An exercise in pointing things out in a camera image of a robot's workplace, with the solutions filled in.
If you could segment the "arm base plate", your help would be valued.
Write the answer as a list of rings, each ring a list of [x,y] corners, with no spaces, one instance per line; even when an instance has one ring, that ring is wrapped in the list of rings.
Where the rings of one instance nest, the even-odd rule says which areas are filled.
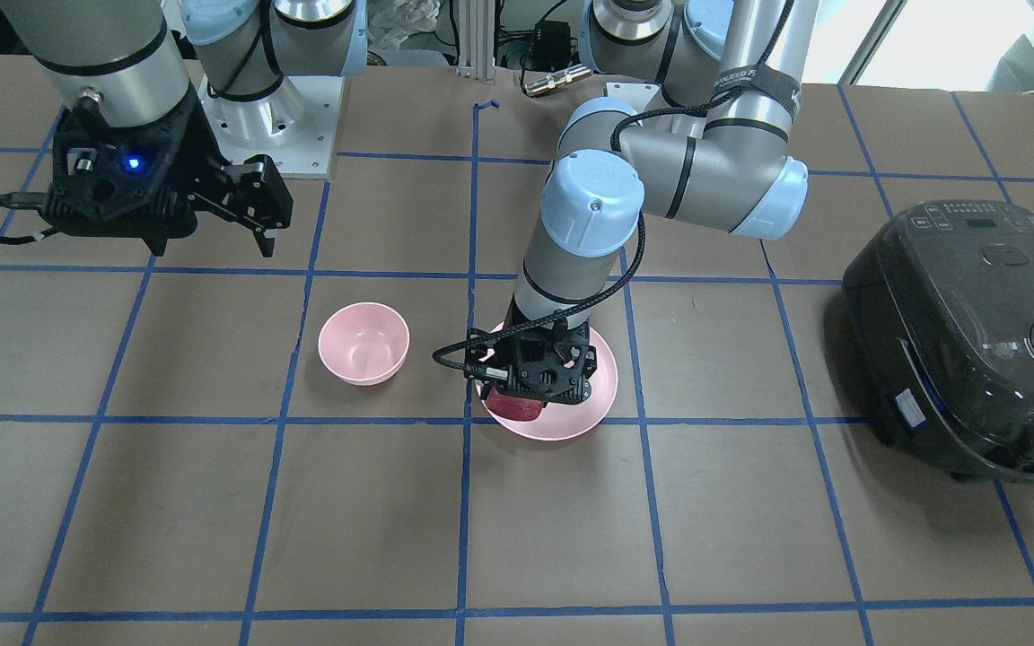
[[[197,98],[232,162],[264,154],[284,179],[328,179],[345,87],[342,76],[293,76],[269,97],[235,102],[209,97],[204,76]]]
[[[631,105],[639,105],[643,97],[647,98],[647,87],[644,84],[608,82],[604,90],[606,97],[624,100]]]

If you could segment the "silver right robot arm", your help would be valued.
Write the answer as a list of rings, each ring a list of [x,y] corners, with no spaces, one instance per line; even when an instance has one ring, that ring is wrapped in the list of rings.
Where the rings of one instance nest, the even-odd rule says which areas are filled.
[[[207,212],[274,254],[293,197],[284,151],[321,173],[321,82],[366,67],[364,1],[184,1],[190,79],[159,1],[4,1],[1,11],[52,79],[63,111],[42,193],[0,196],[0,244],[55,234],[139,239],[159,257]]]

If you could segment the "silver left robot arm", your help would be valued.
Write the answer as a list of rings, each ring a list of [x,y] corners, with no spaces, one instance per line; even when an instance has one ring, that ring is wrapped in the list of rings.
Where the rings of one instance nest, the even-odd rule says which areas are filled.
[[[529,421],[591,395],[590,311],[647,215],[778,239],[807,196],[788,154],[816,1],[591,1],[580,39],[601,73],[652,82],[643,110],[599,97],[556,144],[501,330],[472,330],[457,369],[489,412]]]

